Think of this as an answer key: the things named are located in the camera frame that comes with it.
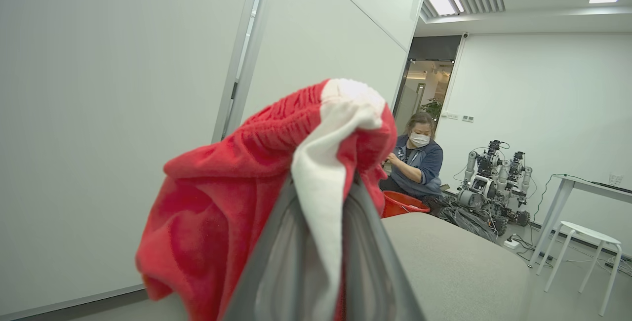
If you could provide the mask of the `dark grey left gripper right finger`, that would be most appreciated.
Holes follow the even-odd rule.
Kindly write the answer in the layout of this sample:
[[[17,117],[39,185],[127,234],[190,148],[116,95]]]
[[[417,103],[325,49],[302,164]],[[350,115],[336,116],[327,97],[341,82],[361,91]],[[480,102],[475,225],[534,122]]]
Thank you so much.
[[[343,204],[348,321],[424,321],[393,244],[358,173]]]

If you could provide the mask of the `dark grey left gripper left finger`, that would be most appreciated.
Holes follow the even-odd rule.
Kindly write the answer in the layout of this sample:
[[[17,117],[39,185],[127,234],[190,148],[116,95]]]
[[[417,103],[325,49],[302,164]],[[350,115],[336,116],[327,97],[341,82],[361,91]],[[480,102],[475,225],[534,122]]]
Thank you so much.
[[[287,178],[241,273],[225,321],[306,321],[310,233],[293,179]]]

